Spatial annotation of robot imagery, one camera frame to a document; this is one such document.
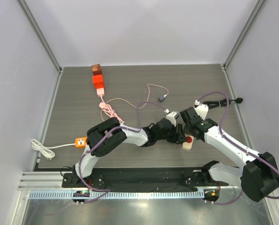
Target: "reflective metal surface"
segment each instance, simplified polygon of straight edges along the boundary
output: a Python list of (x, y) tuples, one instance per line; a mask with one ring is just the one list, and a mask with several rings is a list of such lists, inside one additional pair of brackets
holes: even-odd
[[(233, 200), (239, 193), (240, 189), (222, 189), (220, 202)], [(22, 224), (272, 225), (273, 223), (264, 201), (255, 203), (244, 195), (238, 202), (228, 206), (211, 205), (200, 199), (101, 200), (83, 206), (72, 205), (71, 200), (29, 200)]]

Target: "perforated metal strip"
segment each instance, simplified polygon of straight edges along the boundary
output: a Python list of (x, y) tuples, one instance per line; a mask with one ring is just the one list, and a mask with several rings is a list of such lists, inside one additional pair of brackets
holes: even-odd
[[(90, 192), (90, 197), (73, 197), (76, 191), (31, 191), (29, 199), (94, 199), (101, 195), (100, 192)], [(162, 199), (162, 198), (204, 198), (204, 191), (196, 192), (174, 192), (174, 193), (120, 193), (109, 192), (101, 199)]]

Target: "pink extension cord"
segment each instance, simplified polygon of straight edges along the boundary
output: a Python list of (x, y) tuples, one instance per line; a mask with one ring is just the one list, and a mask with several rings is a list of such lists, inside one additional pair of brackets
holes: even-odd
[[(169, 90), (166, 89), (165, 87), (162, 87), (162, 86), (160, 86), (160, 85), (156, 85), (156, 84), (149, 83), (149, 84), (147, 84), (147, 87), (148, 87), (148, 97), (147, 97), (147, 99), (146, 99), (146, 102), (148, 102), (148, 101), (149, 101), (149, 98), (150, 98), (150, 87), (149, 87), (150, 85), (151, 85), (151, 86), (155, 86), (155, 87), (159, 87), (159, 88), (165, 89), (165, 90), (167, 91), (166, 96), (169, 94)], [(104, 113), (105, 113), (108, 117), (110, 117), (110, 118), (116, 117), (116, 118), (119, 120), (119, 122), (120, 122), (121, 124), (124, 124), (124, 121), (115, 113), (115, 110), (112, 109), (111, 105), (108, 104), (110, 101), (113, 101), (113, 100), (123, 100), (123, 101), (127, 102), (128, 104), (130, 104), (133, 108), (136, 109), (136, 107), (135, 107), (133, 104), (131, 104), (129, 101), (127, 101), (126, 99), (123, 99), (123, 98), (113, 98), (113, 99), (111, 99), (111, 100), (109, 100), (109, 101), (107, 101), (107, 102), (104, 101), (102, 95), (100, 95), (100, 98), (101, 98), (101, 100), (102, 100), (102, 102), (99, 104), (99, 107), (101, 108), (100, 115), (101, 115), (101, 119), (102, 119), (103, 121), (105, 121), (105, 120), (103, 119), (102, 112), (104, 112)]]

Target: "gray table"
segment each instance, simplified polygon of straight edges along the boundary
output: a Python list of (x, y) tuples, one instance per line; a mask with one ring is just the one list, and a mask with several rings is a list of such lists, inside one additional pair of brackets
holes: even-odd
[[(181, 111), (193, 105), (195, 99), (215, 90), (228, 91), (220, 65), (174, 65), (174, 66), (112, 66), (102, 67), (105, 81), (105, 100), (125, 98), (134, 104), (147, 98), (147, 84), (154, 83), (169, 89), (162, 103), (170, 110)], [(86, 136), (91, 127), (102, 122), (99, 97), (92, 84), (91, 67), (67, 67), (61, 77), (55, 99), (45, 146), (73, 143), (75, 138)], [(163, 89), (151, 87), (151, 101), (165, 94)], [(214, 95), (210, 100), (223, 97)], [(136, 111), (123, 101), (111, 103), (123, 118), (125, 125), (137, 127)], [(219, 122), (225, 108), (210, 110), (208, 117)], [(158, 107), (147, 105), (141, 109), (142, 125), (147, 126), (165, 117)], [(239, 141), (243, 141), (234, 108), (231, 107), (224, 129)], [(74, 146), (55, 149), (56, 157), (41, 157), (40, 168), (59, 168), (75, 164), (83, 150)], [(214, 147), (202, 141), (193, 142), (191, 151), (180, 145), (159, 141), (149, 148), (121, 144), (109, 155), (102, 157), (96, 167), (185, 167), (202, 166), (212, 160), (227, 165), (233, 162)]]

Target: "pink connector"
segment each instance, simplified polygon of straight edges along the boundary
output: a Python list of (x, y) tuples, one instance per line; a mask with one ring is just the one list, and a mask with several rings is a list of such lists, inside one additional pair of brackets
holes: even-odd
[(97, 96), (104, 96), (104, 88), (98, 88), (97, 89)]

